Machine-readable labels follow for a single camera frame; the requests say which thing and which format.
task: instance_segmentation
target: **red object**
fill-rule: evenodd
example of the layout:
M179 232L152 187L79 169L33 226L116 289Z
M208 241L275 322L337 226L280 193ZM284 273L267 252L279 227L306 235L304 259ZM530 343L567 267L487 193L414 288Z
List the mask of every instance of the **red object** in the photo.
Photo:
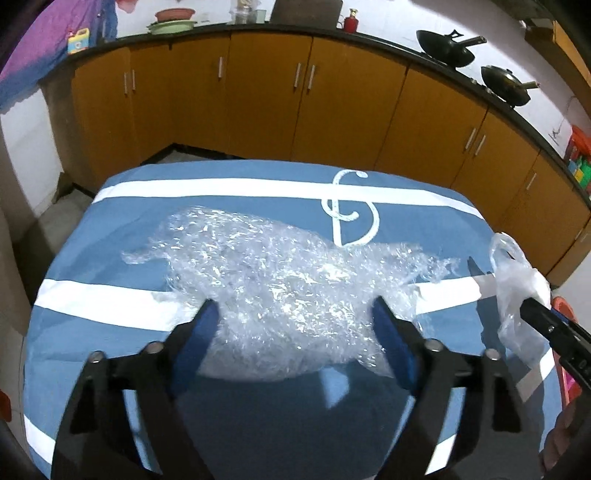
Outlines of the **red object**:
M555 297L552 299L552 308L558 310L562 315L575 323L579 323L577 317L574 316L572 307L562 297ZM558 374L558 383L560 384L560 397L562 399L562 409L581 394L581 387L574 380L574 378L562 368L558 362L560 357L554 353L554 363L556 364L556 373Z
M576 125L573 125L573 133L570 136L570 139L583 155L587 157L591 155L591 141L587 138L587 135L585 135L584 132Z
M349 33L357 32L357 25L359 25L359 20L355 17L347 17L343 22L343 30Z
M355 15L357 15L357 10L354 8L349 8L349 11L351 13L347 18L345 18L345 21L343 22L343 30L349 33L355 33L357 32L357 25L359 25L359 20L355 18Z
M2 390L0 390L0 419L4 421L12 421L12 408L10 406L10 398Z
M192 8L167 8L156 13L156 20L159 22L170 22L172 20L191 20L195 14Z

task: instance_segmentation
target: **bed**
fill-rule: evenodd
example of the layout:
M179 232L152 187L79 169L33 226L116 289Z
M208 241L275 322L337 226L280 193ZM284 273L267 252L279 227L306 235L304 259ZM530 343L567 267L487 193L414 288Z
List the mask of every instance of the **bed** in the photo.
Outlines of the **bed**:
M163 340L179 305L167 297L162 261L128 265L123 251L147 244L159 224L189 206L279 220L337 245L410 242L456 257L456 273L421 286L418 309L450 349L505 354L494 277L492 230L460 194L376 172L277 161L199 161L148 165L109 179L54 260L31 316L24 414L36 465L49 477L54 439L88 354L138 352ZM345 217L353 211L355 220ZM507 352L540 442L561 410L552 352L530 370ZM142 461L146 447L133 395L126 404ZM198 378L176 406L217 479L362 480L376 474L404 424L408 395L357 363L280 382ZM462 405L452 397L429 467L449 457Z

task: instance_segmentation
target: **plastic wrap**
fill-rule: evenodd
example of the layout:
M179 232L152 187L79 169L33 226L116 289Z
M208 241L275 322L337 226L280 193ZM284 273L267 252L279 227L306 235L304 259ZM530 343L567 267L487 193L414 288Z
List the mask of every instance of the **plastic wrap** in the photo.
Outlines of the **plastic wrap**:
M164 258L180 301L219 302L222 321L199 374L264 381L354 359L391 376L371 302L382 295L400 318L416 321L414 282L439 281L456 265L418 246L338 248L291 225L204 207L172 216L146 251L124 258Z

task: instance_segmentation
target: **cabinet door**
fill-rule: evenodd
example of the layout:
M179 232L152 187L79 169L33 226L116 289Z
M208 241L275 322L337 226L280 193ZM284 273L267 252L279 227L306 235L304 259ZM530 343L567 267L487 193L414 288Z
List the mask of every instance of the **cabinet door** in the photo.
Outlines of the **cabinet door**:
M230 38L226 98L228 153L289 160L312 38L236 33Z
M132 50L130 81L142 162L173 142L168 45Z
M72 80L83 145L97 184L139 164L131 108L129 50L89 60Z
M465 195L493 230L538 156L521 134L489 111L452 189Z
M530 263L546 275L589 220L589 208L572 184L540 154L507 210L501 229L510 234Z
M315 38L292 160L372 170L406 69L377 53Z
M569 251L560 259L546 278L552 285L560 287L572 275L590 251L591 222L581 231Z
M174 141L225 152L226 70L230 37L173 44L171 96Z
M486 107L410 68L375 169L449 188Z

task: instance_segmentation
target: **white stripe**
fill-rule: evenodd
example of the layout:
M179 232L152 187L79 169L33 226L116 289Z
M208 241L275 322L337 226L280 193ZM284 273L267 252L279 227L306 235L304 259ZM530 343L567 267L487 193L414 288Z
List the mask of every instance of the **white stripe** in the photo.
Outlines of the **white stripe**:
M182 315L191 319L197 309L185 307L172 292L91 285L45 279L35 305L94 322L169 332Z
M426 190L264 179L189 179L126 181L102 189L94 203L114 197L277 197L338 199L394 205L447 206L478 218L473 206Z
M423 283L419 289L417 313L428 313L492 297L495 282L492 275L481 275ZM179 318L189 321L197 310L176 300L172 292L48 278L39 288L35 305L94 322L163 332L172 330Z
M437 312L496 295L492 274L420 283L418 288L421 296L417 301L417 314Z
M441 443L437 444L425 475L436 472L437 470L441 470L447 465L447 461L449 460L449 456L452 454L452 447L455 441L456 436L452 435L447 440L443 440Z
M51 465L51 461L53 460L53 449L56 447L56 441L35 427L31 423L31 420L26 416L25 434L27 435L29 446L35 450L37 455Z
M548 377L555 366L554 354L552 353L552 349L550 349L542 357L539 366L527 372L526 375L517 382L516 387L519 396L523 398L524 401L528 400L542 382L546 380L546 377Z

